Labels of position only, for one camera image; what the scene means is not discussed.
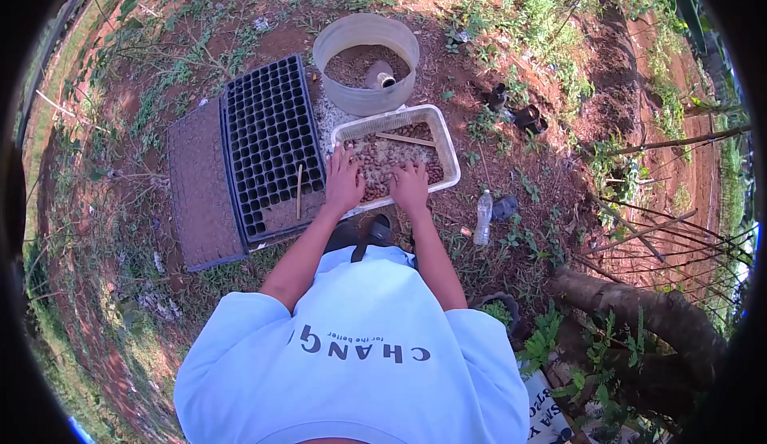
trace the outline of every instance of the black seedling tray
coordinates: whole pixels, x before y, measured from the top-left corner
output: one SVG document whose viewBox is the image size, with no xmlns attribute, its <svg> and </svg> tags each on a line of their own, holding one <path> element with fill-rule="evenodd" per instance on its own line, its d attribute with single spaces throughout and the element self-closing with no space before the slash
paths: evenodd
<svg viewBox="0 0 767 444">
<path fill-rule="evenodd" d="M 236 78 L 226 85 L 221 100 L 229 182 L 245 239 L 256 242 L 302 228 L 312 218 L 302 216 L 289 228 L 270 228 L 263 215 L 265 208 L 297 197 L 300 164 L 302 197 L 324 190 L 324 161 L 301 56 Z"/>
</svg>

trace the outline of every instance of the white plastic tray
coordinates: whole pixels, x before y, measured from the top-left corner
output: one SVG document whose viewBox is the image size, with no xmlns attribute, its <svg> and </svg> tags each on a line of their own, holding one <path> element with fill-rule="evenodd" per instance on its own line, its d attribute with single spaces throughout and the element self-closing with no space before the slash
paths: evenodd
<svg viewBox="0 0 767 444">
<path fill-rule="evenodd" d="M 387 113 L 377 114 L 375 116 L 362 118 L 350 123 L 344 123 L 335 129 L 331 134 L 331 143 L 339 143 L 345 140 L 357 140 L 371 133 L 383 133 L 396 130 L 411 124 L 426 122 L 432 133 L 432 140 L 436 144 L 436 153 L 439 158 L 439 164 L 442 165 L 443 179 L 429 185 L 429 192 L 444 190 L 455 186 L 461 179 L 461 167 L 458 164 L 458 157 L 455 155 L 453 141 L 450 139 L 450 132 L 447 129 L 445 118 L 442 112 L 433 104 L 421 104 L 414 107 L 405 107 Z M 394 200 L 391 196 L 378 198 L 359 204 L 344 215 L 344 218 L 370 211 L 392 204 Z"/>
</svg>

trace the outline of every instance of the tree trunk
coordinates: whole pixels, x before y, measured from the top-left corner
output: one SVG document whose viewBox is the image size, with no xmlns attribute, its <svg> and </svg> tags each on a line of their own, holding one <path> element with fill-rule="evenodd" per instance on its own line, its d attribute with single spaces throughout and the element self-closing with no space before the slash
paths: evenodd
<svg viewBox="0 0 767 444">
<path fill-rule="evenodd" d="M 590 277 L 561 267 L 548 282 L 551 294 L 589 314 L 612 310 L 619 322 L 636 327 L 639 306 L 644 327 L 666 341 L 681 356 L 701 389 L 713 382 L 727 342 L 702 309 L 678 291 L 657 293 Z"/>
<path fill-rule="evenodd" d="M 680 354 L 645 354 L 633 367 L 629 358 L 622 349 L 610 349 L 605 356 L 620 380 L 623 401 L 645 416 L 654 412 L 683 422 L 693 415 L 701 389 Z"/>
<path fill-rule="evenodd" d="M 589 343 L 583 338 L 583 329 L 572 315 L 564 317 L 557 331 L 559 358 L 586 373 L 592 373 L 593 363 L 586 356 Z M 620 380 L 617 401 L 635 407 L 646 417 L 661 414 L 675 422 L 683 422 L 692 416 L 695 399 L 704 389 L 692 376 L 681 355 L 648 353 L 633 367 L 629 367 L 629 359 L 628 350 L 620 346 L 608 349 L 605 354 L 607 367 L 613 369 L 615 377 Z M 562 387 L 569 382 L 566 373 L 555 370 L 551 364 L 544 366 L 544 373 L 554 387 Z M 571 417 L 583 415 L 583 405 L 596 391 L 594 377 L 594 374 L 586 376 L 578 400 L 571 402 L 569 396 L 557 399 L 560 408 Z"/>
</svg>

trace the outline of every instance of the grass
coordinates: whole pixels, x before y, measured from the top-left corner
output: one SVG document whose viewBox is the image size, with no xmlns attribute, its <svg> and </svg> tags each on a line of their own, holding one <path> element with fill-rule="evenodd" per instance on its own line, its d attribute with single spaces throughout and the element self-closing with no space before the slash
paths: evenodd
<svg viewBox="0 0 767 444">
<path fill-rule="evenodd" d="M 573 117 L 594 88 L 578 65 L 584 37 L 570 17 L 597 9 L 598 0 L 462 0 L 447 17 L 446 48 L 453 54 L 465 51 L 485 70 L 499 68 L 508 51 L 553 69 L 564 98 L 561 113 Z M 508 70 L 511 102 L 527 104 L 527 85 L 515 79 L 515 66 Z"/>
<path fill-rule="evenodd" d="M 690 196 L 690 191 L 687 190 L 687 183 L 681 182 L 671 198 L 671 210 L 675 216 L 679 216 L 689 211 L 692 206 L 693 199 Z"/>
<path fill-rule="evenodd" d="M 100 0 L 101 8 L 106 11 L 112 0 Z M 101 23 L 103 17 L 99 7 L 91 1 L 83 8 L 80 18 L 72 27 L 61 47 L 54 51 L 54 56 L 48 63 L 40 92 L 51 98 L 53 101 L 60 102 L 63 97 L 64 80 L 69 75 L 76 64 L 77 53 L 85 46 L 85 40 L 88 35 Z M 37 99 L 32 106 L 30 113 L 30 123 L 27 128 L 27 137 L 24 141 L 24 168 L 27 171 L 26 185 L 27 193 L 30 195 L 27 206 L 27 223 L 24 239 L 33 239 L 38 229 L 38 210 L 37 210 L 37 186 L 36 182 L 40 173 L 40 162 L 43 150 L 48 143 L 48 137 L 53 126 L 52 117 L 56 111 L 53 107 L 45 103 L 42 99 Z"/>
<path fill-rule="evenodd" d="M 239 73 L 245 60 L 254 55 L 252 50 L 258 46 L 260 35 L 273 30 L 280 19 L 280 15 L 270 18 L 269 29 L 259 32 L 233 27 L 231 48 L 213 52 L 209 39 L 222 27 L 228 23 L 248 24 L 254 19 L 254 7 L 246 6 L 252 5 L 252 0 L 220 2 L 223 7 L 207 6 L 209 0 L 173 4 L 159 0 L 161 6 L 174 10 L 163 19 L 124 12 L 120 23 L 93 47 L 92 55 L 77 55 L 90 28 L 99 23 L 91 4 L 91 14 L 86 17 L 96 25 L 83 19 L 83 30 L 73 30 L 63 48 L 70 50 L 70 59 L 60 60 L 57 69 L 62 85 L 64 78 L 77 75 L 65 91 L 88 80 L 86 97 L 65 94 L 65 99 L 77 98 L 80 106 L 76 109 L 87 119 L 59 123 L 52 131 L 54 190 L 46 216 L 52 232 L 44 243 L 31 242 L 25 257 L 31 264 L 43 246 L 44 258 L 57 257 L 53 287 L 46 279 L 36 277 L 31 280 L 31 296 L 51 290 L 63 292 L 78 319 L 64 330 L 61 315 L 49 318 L 40 314 L 42 342 L 55 339 L 58 347 L 69 343 L 72 350 L 81 353 L 78 359 L 84 362 L 78 367 L 69 360 L 65 366 L 52 369 L 50 382 L 64 392 L 63 399 L 71 402 L 72 413 L 85 428 L 104 441 L 128 436 L 122 430 L 126 424 L 112 411 L 108 414 L 109 426 L 81 419 L 83 412 L 79 410 L 95 407 L 94 402 L 102 406 L 113 402 L 77 390 L 86 385 L 99 389 L 113 379 L 101 361 L 105 350 L 113 346 L 125 365 L 123 374 L 131 390 L 123 399 L 139 411 L 146 424 L 146 429 L 142 426 L 146 434 L 142 438 L 153 442 L 182 439 L 173 412 L 177 366 L 218 300 L 231 291 L 258 290 L 284 250 L 283 246 L 270 247 L 242 262 L 200 273 L 190 274 L 183 266 L 169 268 L 175 243 L 160 228 L 169 215 L 168 176 L 152 164 L 163 151 L 165 126 L 189 106 L 196 106 L 197 97 L 219 92 L 223 83 Z M 122 11 L 129 8 L 126 3 L 130 1 L 122 5 L 116 1 L 113 6 L 120 6 Z M 103 3 L 101 8 L 109 13 Z M 174 16 L 176 23 L 169 23 Z M 199 33 L 182 26 L 180 18 L 196 24 L 201 28 Z M 160 45 L 161 39 L 173 45 Z M 125 65 L 120 71 L 148 78 L 141 81 L 144 85 L 139 89 L 134 116 L 111 101 L 110 88 L 119 76 L 119 65 Z M 83 222 L 87 222 L 86 228 L 81 228 Z M 47 268 L 44 258 L 30 269 L 33 276 Z M 175 279 L 183 283 L 180 293 L 171 290 L 170 283 Z M 35 311 L 39 313 L 46 311 L 38 308 Z M 95 341 L 89 341 L 87 335 L 95 336 Z M 93 374 L 84 373 L 85 369 Z"/>
</svg>

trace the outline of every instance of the water bottle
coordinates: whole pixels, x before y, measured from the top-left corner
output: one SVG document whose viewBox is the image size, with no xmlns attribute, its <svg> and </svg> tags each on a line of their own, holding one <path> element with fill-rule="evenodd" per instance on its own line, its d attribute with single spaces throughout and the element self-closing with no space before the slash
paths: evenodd
<svg viewBox="0 0 767 444">
<path fill-rule="evenodd" d="M 474 244 L 485 246 L 490 242 L 490 218 L 493 217 L 493 197 L 485 190 L 477 201 L 477 227 L 474 230 Z"/>
</svg>

